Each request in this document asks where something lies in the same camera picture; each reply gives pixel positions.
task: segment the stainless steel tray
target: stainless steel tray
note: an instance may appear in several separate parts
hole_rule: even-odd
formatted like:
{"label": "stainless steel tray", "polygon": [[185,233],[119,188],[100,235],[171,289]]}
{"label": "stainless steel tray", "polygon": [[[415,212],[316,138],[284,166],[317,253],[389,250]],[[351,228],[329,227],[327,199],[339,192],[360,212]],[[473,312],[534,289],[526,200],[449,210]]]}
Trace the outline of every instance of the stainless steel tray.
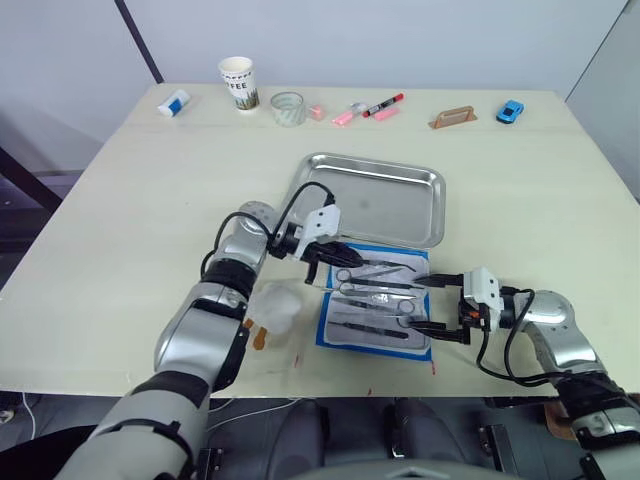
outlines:
{"label": "stainless steel tray", "polygon": [[[445,183],[434,170],[314,153],[302,160],[285,204],[311,180],[333,191],[342,211],[340,231],[347,239],[424,250],[444,236]],[[302,223],[322,206],[324,195],[317,188],[305,190],[291,220]]]}

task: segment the wall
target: wall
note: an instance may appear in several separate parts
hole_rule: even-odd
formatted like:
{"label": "wall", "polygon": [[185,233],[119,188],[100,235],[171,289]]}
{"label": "wall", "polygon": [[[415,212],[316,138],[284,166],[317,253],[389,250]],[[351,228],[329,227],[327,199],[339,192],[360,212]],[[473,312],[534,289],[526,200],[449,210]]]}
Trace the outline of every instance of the wall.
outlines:
{"label": "wall", "polygon": [[170,82],[245,55],[263,85],[569,93],[625,0],[127,0]]}
{"label": "wall", "polygon": [[84,169],[153,84],[113,2],[0,0],[0,145]]}
{"label": "wall", "polygon": [[620,16],[568,104],[640,201],[640,3]]}

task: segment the table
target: table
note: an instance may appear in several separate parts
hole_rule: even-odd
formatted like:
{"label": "table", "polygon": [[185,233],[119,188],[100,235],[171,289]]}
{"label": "table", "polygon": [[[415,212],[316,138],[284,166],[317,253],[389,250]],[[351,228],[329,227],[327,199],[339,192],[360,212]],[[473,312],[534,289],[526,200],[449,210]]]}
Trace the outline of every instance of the table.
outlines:
{"label": "table", "polygon": [[[193,95],[176,118],[157,114],[175,88]],[[439,171],[447,183],[444,240],[434,271],[488,266],[509,285],[569,298],[577,322],[612,378],[640,391],[640,210],[622,181],[552,92],[407,90],[401,113],[347,128],[312,120],[278,127],[262,106],[234,109],[220,85],[152,87],[42,231],[0,293],[0,388],[121,395],[152,374],[153,348],[198,279],[224,216],[256,199],[279,207],[300,160],[329,151]],[[378,103],[386,89],[296,88],[341,113]],[[526,110],[495,121],[514,98]],[[478,121],[442,130],[441,110],[473,105]],[[306,264],[268,259],[259,282],[303,278]],[[433,365],[316,347],[321,294],[286,337],[252,348],[236,382],[218,396],[509,396],[552,394],[490,378],[471,346],[435,342]],[[438,292],[433,319],[455,316],[455,290]],[[505,332],[487,362],[500,366]],[[537,372],[529,340],[514,343],[514,369]]]}

